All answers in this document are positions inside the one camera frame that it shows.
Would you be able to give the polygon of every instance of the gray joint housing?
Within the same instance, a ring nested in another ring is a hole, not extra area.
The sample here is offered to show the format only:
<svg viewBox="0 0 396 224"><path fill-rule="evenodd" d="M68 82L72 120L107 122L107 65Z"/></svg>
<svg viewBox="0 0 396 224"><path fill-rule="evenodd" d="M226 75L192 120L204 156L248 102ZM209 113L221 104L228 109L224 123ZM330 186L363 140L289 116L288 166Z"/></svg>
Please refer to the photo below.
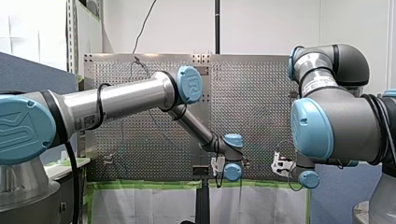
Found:
<svg viewBox="0 0 396 224"><path fill-rule="evenodd" d="M294 55L295 65L300 58L313 53L323 54L331 61L327 66L333 70L338 85L351 90L369 82L369 64L358 49L344 44L298 49Z"/></svg>
<svg viewBox="0 0 396 224"><path fill-rule="evenodd" d="M338 87L353 90L368 83L369 66L363 54L348 45L332 45L298 49L294 61L293 77L302 97L313 99L331 124L330 158L373 161L380 131L372 108L365 99Z"/></svg>

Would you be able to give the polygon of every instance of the metal pole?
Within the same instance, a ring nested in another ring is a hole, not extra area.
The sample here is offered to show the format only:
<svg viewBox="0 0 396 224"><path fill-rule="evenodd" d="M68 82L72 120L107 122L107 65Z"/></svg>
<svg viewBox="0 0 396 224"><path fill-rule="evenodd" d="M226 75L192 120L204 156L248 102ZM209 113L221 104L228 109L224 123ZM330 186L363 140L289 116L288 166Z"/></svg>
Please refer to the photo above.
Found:
<svg viewBox="0 0 396 224"><path fill-rule="evenodd" d="M220 0L215 0L216 54L220 54Z"/></svg>

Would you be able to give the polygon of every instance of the metal bracket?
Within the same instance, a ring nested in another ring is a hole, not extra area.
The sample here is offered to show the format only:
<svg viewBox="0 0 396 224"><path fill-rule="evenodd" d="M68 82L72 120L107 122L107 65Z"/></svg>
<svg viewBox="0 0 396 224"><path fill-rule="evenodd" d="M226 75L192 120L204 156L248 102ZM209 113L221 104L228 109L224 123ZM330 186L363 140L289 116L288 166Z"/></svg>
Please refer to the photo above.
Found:
<svg viewBox="0 0 396 224"><path fill-rule="evenodd" d="M209 165L193 165L192 166L192 179L202 180L209 178Z"/></svg>

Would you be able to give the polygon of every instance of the white wall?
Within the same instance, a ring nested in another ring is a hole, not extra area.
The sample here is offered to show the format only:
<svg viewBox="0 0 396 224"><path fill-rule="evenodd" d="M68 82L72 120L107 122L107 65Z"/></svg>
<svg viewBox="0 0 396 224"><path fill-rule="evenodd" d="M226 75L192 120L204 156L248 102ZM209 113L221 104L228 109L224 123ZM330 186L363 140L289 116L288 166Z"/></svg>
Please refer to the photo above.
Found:
<svg viewBox="0 0 396 224"><path fill-rule="evenodd" d="M365 92L388 88L389 0L322 0L320 44L358 48L370 65Z"/></svg>
<svg viewBox="0 0 396 224"><path fill-rule="evenodd" d="M227 0L221 4L221 53L289 55L297 45L319 44L319 0Z"/></svg>
<svg viewBox="0 0 396 224"><path fill-rule="evenodd" d="M104 52L132 52L148 0L104 0ZM221 1L221 53L289 54L319 44L319 0ZM213 0L158 1L136 52L215 50Z"/></svg>

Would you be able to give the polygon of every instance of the robotic arm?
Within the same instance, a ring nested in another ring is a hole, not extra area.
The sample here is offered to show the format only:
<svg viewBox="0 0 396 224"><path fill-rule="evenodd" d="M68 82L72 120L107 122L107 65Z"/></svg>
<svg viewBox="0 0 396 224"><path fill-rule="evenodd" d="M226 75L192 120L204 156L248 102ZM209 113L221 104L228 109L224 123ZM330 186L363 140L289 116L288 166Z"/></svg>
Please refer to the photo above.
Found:
<svg viewBox="0 0 396 224"><path fill-rule="evenodd" d="M200 100L202 92L198 71L182 66L174 74L156 72L147 80L117 86L104 83L98 90L66 95L52 91L0 95L0 217L6 223L30 222L29 216L15 214L33 214L32 208L48 214L35 218L35 223L59 223L59 210L53 208L60 204L60 187L48 180L38 156L67 143L74 133L94 130L103 122L154 107L169 113L198 139L202 149L224 154L228 162L224 176L238 180L242 174L241 136L218 137L187 108Z"/></svg>
<svg viewBox="0 0 396 224"><path fill-rule="evenodd" d="M301 99L291 110L291 128L299 152L295 174L304 164L356 165L382 163L382 177L370 200L370 223L395 223L396 91L382 97L363 94L369 81L364 56L348 45L296 48L290 55L290 79L299 84ZM318 175L311 182L318 185Z"/></svg>
<svg viewBox="0 0 396 224"><path fill-rule="evenodd" d="M48 148L66 143L73 133L158 106L197 138L205 151L224 154L227 161L232 161L225 167L225 177L237 180L242 172L237 164L242 160L240 135L219 139L187 108L200 100L202 91L198 71L183 66L177 74L156 72L147 80L117 86L102 84L98 90L66 95L52 91L1 95L0 121L4 125L0 125L0 165L32 160Z"/></svg>

